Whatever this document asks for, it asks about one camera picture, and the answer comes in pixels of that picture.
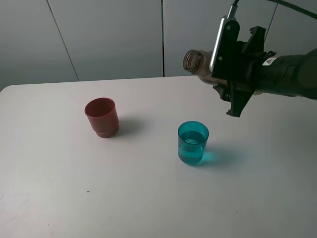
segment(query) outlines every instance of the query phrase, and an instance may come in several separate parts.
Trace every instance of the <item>water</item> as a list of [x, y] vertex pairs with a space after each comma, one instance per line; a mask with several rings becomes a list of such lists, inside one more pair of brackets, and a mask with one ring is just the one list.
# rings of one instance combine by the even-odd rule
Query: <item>water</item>
[[198, 163], [204, 155], [205, 138], [197, 131], [186, 131], [180, 135], [180, 138], [185, 141], [179, 142], [178, 156], [186, 164]]

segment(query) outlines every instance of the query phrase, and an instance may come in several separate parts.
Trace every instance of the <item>red cup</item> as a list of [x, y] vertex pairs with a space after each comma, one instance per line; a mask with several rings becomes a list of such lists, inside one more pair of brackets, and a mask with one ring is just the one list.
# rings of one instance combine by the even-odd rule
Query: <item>red cup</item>
[[110, 98], [97, 98], [85, 107], [85, 114], [98, 136], [109, 138], [119, 130], [119, 119], [115, 103]]

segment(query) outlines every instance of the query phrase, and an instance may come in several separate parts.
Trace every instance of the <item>table surface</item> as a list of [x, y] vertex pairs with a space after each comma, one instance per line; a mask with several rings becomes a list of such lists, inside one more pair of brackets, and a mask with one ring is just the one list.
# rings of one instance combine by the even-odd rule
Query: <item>table surface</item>
[[[117, 136], [84, 114], [116, 102]], [[241, 118], [196, 77], [18, 85], [0, 93], [1, 238], [311, 238], [317, 102], [262, 94]], [[177, 155], [204, 123], [207, 156]]]

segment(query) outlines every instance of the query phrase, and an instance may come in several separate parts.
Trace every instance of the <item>plastic cup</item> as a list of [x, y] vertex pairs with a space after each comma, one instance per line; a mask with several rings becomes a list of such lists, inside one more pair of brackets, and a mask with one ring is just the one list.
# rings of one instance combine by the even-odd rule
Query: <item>plastic cup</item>
[[97, 98], [85, 107], [91, 127], [101, 138], [110, 138], [119, 130], [119, 119], [115, 103], [110, 98]]
[[178, 156], [186, 164], [194, 165], [202, 160], [209, 137], [205, 125], [188, 121], [178, 129]]

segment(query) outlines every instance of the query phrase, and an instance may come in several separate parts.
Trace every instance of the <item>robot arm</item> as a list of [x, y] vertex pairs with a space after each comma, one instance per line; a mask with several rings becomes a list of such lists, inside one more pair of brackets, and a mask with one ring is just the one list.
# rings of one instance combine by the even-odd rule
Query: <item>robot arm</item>
[[227, 114], [233, 117], [240, 117], [255, 92], [317, 100], [317, 49], [307, 55], [274, 57], [275, 52], [264, 52], [265, 29], [259, 26], [250, 29], [248, 42], [237, 41], [237, 2], [221, 20], [214, 50], [189, 51], [185, 70], [214, 85], [220, 98], [231, 103]]

